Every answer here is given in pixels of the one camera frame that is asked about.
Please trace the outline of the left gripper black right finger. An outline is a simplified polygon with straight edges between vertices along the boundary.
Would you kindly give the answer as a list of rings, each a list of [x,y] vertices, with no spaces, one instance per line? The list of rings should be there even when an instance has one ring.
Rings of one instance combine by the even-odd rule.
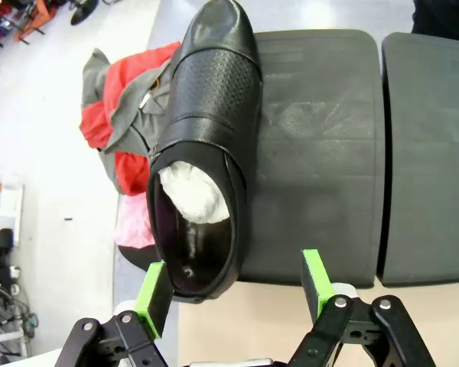
[[[361,345],[375,366],[434,366],[403,302],[386,295],[367,304],[337,293],[317,249],[301,252],[301,285],[313,326],[289,366],[333,366],[343,346]]]

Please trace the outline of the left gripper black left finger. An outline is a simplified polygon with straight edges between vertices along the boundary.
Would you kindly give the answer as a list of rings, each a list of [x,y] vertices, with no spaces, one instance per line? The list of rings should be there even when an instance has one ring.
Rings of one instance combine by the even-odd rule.
[[[174,290],[166,264],[150,264],[131,310],[105,323],[78,320],[57,359],[58,366],[166,366],[155,341],[160,339]]]

